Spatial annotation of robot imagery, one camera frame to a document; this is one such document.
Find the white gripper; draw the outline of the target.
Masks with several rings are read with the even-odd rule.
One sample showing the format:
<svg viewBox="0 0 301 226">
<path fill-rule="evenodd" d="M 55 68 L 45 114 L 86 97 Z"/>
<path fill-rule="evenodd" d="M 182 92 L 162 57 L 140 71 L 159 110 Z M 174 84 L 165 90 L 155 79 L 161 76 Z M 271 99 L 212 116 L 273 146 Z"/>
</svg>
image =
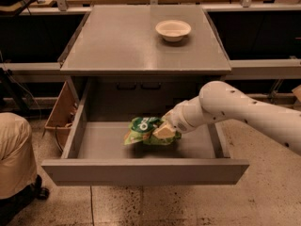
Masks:
<svg viewBox="0 0 301 226">
<path fill-rule="evenodd" d="M 159 139 L 171 138 L 176 131 L 185 134 L 192 132 L 203 124 L 209 122 L 210 114 L 200 105 L 198 97 L 177 104 L 165 114 L 164 121 L 153 134 Z"/>
</svg>

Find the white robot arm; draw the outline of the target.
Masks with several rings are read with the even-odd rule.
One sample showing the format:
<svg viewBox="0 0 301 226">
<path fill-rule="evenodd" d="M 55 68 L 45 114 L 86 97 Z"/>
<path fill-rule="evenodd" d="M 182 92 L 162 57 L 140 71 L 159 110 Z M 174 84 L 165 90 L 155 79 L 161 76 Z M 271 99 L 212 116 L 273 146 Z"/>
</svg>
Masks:
<svg viewBox="0 0 301 226">
<path fill-rule="evenodd" d="M 189 133 L 204 124 L 237 120 L 301 154 L 300 111 L 252 99 L 222 81 L 205 84 L 197 97 L 177 104 L 164 119 L 153 132 L 158 138 Z"/>
</svg>

